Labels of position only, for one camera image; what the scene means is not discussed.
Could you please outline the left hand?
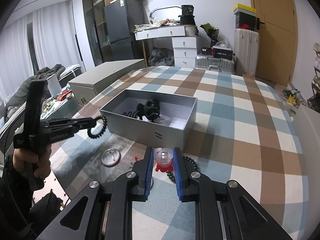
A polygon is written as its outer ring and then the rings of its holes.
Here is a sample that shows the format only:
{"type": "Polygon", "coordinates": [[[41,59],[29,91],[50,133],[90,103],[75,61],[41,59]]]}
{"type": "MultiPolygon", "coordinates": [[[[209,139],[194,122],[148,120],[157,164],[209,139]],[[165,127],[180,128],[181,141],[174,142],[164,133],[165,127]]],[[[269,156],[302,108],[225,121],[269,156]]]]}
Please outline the left hand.
{"type": "Polygon", "coordinates": [[[23,174],[27,164],[36,164],[38,168],[34,171],[34,176],[42,180],[46,179],[50,173],[50,155],[52,146],[47,145],[44,154],[39,157],[36,153],[22,148],[14,149],[12,163],[17,172],[23,174]]]}

